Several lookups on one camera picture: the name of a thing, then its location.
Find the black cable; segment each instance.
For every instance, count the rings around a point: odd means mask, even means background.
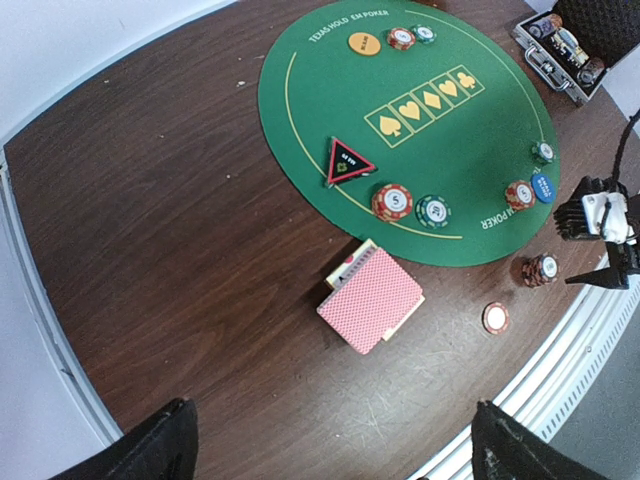
[[[611,174],[611,179],[613,182],[611,183],[610,191],[613,193],[618,189],[618,181],[620,180],[620,165],[622,164],[622,155],[624,154],[624,149],[627,146],[627,140],[631,136],[631,132],[633,131],[633,127],[635,127],[636,123],[640,120],[640,110],[636,112],[634,116],[630,118],[629,124],[622,132],[622,138],[620,139],[620,145],[618,146],[618,151],[616,152],[616,160],[613,163],[613,173]]]

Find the black triangle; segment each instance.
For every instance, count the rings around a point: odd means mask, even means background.
[[[337,138],[331,145],[331,162],[327,183],[336,185],[367,173],[375,172],[376,166]]]

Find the dark wood tabletop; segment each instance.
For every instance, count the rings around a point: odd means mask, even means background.
[[[604,252],[562,242],[550,220],[490,265],[400,261],[425,304],[391,342],[351,349],[315,308],[359,242],[289,182],[257,109],[264,55],[324,3],[247,0],[202,18],[83,84],[6,149],[36,264],[91,381],[125,430],[194,398],[200,479],[410,475],[511,380],[580,289],[523,288],[518,257],[553,252],[566,277]],[[438,7],[524,67],[509,36],[531,14],[524,2]],[[608,176],[625,119],[604,91],[576,108],[525,70],[558,132],[562,202],[582,176]],[[639,169],[623,169],[634,190]],[[499,337],[480,321],[493,301],[512,318]]]

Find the blue poker chip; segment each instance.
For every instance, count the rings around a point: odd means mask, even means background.
[[[536,197],[542,203],[553,203],[556,199],[556,187],[551,179],[544,173],[538,173],[531,177],[531,185]]]

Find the chip stack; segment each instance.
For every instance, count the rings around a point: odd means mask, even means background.
[[[449,225],[451,208],[439,195],[427,195],[416,204],[416,217],[420,224],[430,229],[444,228]]]
[[[411,213],[413,197],[405,187],[392,183],[373,196],[371,209],[383,222],[396,222]]]
[[[387,42],[396,50],[409,50],[416,44],[416,37],[406,28],[394,28],[387,35]]]
[[[531,151],[540,163],[553,163],[556,158],[556,153],[553,151],[553,147],[546,142],[536,143],[532,147]]]
[[[531,184],[522,180],[509,185],[505,194],[507,203],[514,212],[527,210],[536,204],[536,196]]]
[[[529,288],[542,287],[558,279],[558,259],[548,253],[532,258],[522,265],[522,279]]]
[[[422,25],[416,25],[411,29],[416,39],[420,43],[430,44],[436,41],[435,32],[429,27],[423,27]]]

